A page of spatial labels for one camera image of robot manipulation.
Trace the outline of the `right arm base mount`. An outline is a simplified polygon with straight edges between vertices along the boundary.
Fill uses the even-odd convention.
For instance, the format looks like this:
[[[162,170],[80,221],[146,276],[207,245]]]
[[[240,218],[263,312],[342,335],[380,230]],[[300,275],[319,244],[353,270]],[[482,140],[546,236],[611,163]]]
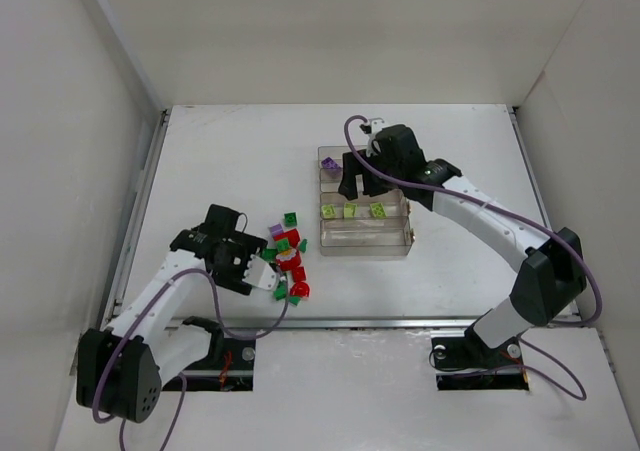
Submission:
[[[528,391],[522,351],[515,337],[488,348],[466,336],[434,336],[429,363],[439,391]]]

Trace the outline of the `clear compartment organizer tray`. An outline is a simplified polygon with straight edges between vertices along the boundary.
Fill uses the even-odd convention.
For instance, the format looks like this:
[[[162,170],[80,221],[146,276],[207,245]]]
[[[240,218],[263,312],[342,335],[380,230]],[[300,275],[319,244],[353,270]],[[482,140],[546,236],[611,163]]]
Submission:
[[[321,167],[320,162],[333,158],[342,168],[342,155],[346,146],[321,146],[317,149],[318,167],[318,217],[319,248],[325,257],[401,258],[409,254],[415,234],[410,222],[410,204],[401,191],[395,189],[385,194],[369,197],[359,195],[353,201],[338,193],[342,173],[332,178]],[[355,219],[343,218],[345,203],[358,205]],[[371,203],[382,203],[387,213],[385,219],[371,216]],[[323,204],[333,204],[337,217],[324,219]]]

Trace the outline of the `lime lego square brick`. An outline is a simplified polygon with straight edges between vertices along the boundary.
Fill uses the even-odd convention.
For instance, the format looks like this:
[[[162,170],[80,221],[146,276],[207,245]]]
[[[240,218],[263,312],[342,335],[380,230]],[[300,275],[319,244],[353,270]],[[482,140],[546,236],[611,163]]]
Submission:
[[[321,215],[324,219],[335,219],[337,217],[337,213],[334,205],[323,204],[321,206]]]

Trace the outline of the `red lego arch piece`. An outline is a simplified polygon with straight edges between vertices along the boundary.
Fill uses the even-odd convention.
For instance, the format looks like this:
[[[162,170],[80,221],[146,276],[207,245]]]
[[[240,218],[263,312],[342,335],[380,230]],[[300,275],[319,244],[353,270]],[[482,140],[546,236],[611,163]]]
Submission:
[[[290,288],[290,295],[293,297],[306,299],[310,296],[310,293],[311,288],[305,281],[295,282]]]

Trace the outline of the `green lego on red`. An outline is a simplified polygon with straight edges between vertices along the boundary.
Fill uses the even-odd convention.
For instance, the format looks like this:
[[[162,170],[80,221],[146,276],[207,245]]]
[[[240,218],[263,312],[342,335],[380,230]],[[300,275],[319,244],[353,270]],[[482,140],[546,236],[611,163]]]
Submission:
[[[275,244],[279,253],[285,252],[291,248],[291,244],[287,238],[277,240]]]

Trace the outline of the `green lego brick lower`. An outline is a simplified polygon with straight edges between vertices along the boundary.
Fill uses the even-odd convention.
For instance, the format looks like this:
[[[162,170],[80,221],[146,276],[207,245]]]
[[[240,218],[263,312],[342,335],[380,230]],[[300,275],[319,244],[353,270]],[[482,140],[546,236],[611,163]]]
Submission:
[[[286,282],[280,282],[273,291],[275,301],[287,301],[289,299],[289,287]]]

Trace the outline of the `purple lego plate brick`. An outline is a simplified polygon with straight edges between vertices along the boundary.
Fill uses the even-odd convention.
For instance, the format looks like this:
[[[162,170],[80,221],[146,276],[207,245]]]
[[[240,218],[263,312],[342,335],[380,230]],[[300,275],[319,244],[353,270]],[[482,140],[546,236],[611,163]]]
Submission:
[[[322,169],[332,178],[338,178],[342,173],[341,166],[331,157],[324,158],[320,164]]]

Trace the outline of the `purple lego round brick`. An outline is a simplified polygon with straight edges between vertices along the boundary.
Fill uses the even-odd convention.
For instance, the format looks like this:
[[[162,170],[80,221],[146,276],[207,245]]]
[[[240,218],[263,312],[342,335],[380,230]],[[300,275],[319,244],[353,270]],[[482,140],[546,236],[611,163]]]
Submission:
[[[283,233],[283,228],[280,224],[271,226],[269,230],[272,236],[277,236]]]

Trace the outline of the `lime lego slope brick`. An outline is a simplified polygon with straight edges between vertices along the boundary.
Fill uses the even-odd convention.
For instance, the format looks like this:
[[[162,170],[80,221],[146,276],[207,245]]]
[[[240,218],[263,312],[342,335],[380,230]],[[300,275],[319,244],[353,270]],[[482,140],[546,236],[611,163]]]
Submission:
[[[371,216],[376,219],[385,219],[387,217],[386,210],[382,203],[371,203],[369,205]]]
[[[358,205],[355,203],[347,202],[343,206],[343,218],[355,219],[357,216]]]

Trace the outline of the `green lego square brick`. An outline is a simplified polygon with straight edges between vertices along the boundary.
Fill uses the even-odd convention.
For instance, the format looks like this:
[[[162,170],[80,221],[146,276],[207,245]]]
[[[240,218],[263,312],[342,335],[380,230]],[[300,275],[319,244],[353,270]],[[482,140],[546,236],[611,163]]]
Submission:
[[[297,215],[295,212],[288,212],[284,214],[283,223],[288,228],[293,228],[298,225]]]

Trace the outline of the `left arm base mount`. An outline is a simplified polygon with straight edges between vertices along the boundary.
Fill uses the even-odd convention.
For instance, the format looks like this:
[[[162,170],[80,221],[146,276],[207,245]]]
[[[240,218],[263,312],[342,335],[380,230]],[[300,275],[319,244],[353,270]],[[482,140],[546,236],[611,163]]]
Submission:
[[[255,341],[225,337],[216,349],[182,374],[187,392],[250,392],[254,385]]]

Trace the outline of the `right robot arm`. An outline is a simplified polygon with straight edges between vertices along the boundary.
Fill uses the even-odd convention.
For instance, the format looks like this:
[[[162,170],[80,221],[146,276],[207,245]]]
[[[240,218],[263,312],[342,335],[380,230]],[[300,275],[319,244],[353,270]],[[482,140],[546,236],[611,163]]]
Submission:
[[[458,167],[426,159],[408,126],[360,115],[354,119],[368,141],[342,157],[343,197],[398,189],[474,235],[516,274],[509,295],[467,328],[463,343],[469,355],[480,360],[530,328],[548,325],[585,290],[581,242],[573,231],[554,232],[501,207]]]

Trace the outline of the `red lego small brick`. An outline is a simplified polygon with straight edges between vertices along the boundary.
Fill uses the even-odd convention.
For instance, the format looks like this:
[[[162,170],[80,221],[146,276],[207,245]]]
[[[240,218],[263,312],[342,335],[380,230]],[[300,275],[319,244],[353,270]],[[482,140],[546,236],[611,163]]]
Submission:
[[[298,282],[304,282],[307,277],[306,277],[306,271],[305,268],[303,266],[298,266],[294,269],[291,270],[291,275],[293,280],[298,283]]]

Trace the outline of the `red lego block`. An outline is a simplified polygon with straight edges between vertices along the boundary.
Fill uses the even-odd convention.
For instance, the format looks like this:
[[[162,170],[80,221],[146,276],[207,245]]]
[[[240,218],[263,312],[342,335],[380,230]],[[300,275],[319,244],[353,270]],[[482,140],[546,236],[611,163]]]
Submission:
[[[275,242],[287,240],[292,248],[297,248],[301,241],[300,234],[296,228],[292,228],[278,235],[274,235],[273,239]]]

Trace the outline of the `green lego brick left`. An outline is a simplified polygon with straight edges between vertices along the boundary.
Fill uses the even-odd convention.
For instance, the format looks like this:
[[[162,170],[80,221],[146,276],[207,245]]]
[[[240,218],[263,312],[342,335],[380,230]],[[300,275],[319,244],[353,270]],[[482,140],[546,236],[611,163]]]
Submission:
[[[274,262],[278,251],[274,248],[265,248],[261,253],[261,258],[267,262]]]

